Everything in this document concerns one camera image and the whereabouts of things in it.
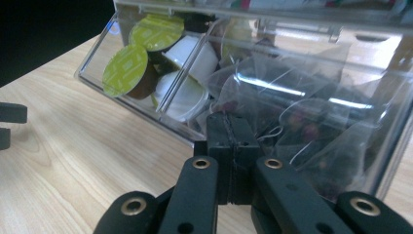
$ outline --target plastic lid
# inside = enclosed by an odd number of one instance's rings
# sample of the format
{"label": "plastic lid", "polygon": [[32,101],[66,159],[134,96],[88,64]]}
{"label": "plastic lid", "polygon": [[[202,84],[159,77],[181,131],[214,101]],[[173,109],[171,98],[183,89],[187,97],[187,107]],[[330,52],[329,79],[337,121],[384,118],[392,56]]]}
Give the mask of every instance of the plastic lid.
{"label": "plastic lid", "polygon": [[127,94],[145,73],[148,54],[139,45],[128,45],[106,65],[103,72],[103,91],[115,98]]}
{"label": "plastic lid", "polygon": [[179,40],[183,29],[183,19],[148,15],[131,30],[130,43],[142,45],[148,52],[161,51]]}

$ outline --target black plastic part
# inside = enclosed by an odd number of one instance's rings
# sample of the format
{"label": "black plastic part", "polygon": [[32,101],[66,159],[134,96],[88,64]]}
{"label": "black plastic part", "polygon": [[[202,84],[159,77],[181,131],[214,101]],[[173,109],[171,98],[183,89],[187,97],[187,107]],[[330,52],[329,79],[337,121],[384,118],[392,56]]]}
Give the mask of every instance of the black plastic part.
{"label": "black plastic part", "polygon": [[194,142],[194,157],[207,155],[207,142],[205,140],[197,140]]}
{"label": "black plastic part", "polygon": [[0,102],[0,122],[27,123],[27,107],[21,104]]}
{"label": "black plastic part", "polygon": [[341,194],[335,212],[356,233],[413,233],[413,227],[402,216],[380,200],[361,192]]}
{"label": "black plastic part", "polygon": [[258,159],[254,178],[283,233],[353,233],[285,162]]}
{"label": "black plastic part", "polygon": [[223,115],[220,113],[209,115],[206,119],[206,130],[207,155],[219,164],[218,204],[226,205],[230,197],[233,152]]}
{"label": "black plastic part", "polygon": [[216,233],[217,180],[218,164],[213,158],[188,159],[158,233]]}
{"label": "black plastic part", "polygon": [[263,155],[246,119],[222,112],[206,119],[207,155],[218,161],[218,203],[250,205],[252,169]]}
{"label": "black plastic part", "polygon": [[[130,199],[144,201],[143,203],[131,202]],[[125,214],[123,206],[130,204],[129,209],[138,209],[145,206],[139,214]],[[95,234],[105,233],[156,233],[156,225],[153,225],[153,218],[158,209],[156,199],[144,192],[130,192],[118,199],[109,207],[94,230]]]}
{"label": "black plastic part", "polygon": [[0,128],[0,150],[10,148],[10,129]]}

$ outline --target black object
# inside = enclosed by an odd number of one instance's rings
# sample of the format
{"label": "black object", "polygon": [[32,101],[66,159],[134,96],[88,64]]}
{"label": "black object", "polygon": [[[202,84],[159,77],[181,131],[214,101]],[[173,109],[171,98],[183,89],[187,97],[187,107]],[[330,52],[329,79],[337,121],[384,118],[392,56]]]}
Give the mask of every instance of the black object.
{"label": "black object", "polygon": [[245,119],[214,113],[176,186],[156,199],[118,198],[94,233],[215,233],[217,206],[227,203],[251,205],[258,233],[413,233],[378,199],[347,192],[334,205],[286,162],[262,155]]}
{"label": "black object", "polygon": [[[26,123],[27,107],[20,104],[0,102],[0,122]],[[10,129],[0,128],[0,150],[10,147],[10,135]]]}

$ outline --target wooden desk surface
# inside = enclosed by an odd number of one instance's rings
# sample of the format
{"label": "wooden desk surface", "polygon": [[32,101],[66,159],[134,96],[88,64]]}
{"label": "wooden desk surface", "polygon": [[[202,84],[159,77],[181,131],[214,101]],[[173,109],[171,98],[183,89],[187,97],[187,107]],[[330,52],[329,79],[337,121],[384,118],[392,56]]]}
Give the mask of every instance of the wooden desk surface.
{"label": "wooden desk surface", "polygon": [[[192,148],[90,89],[74,73],[93,40],[0,89],[28,107],[0,151],[1,233],[91,233],[120,195],[176,183]],[[413,223],[413,141],[386,203]],[[219,208],[218,233],[255,233],[249,207]]]}

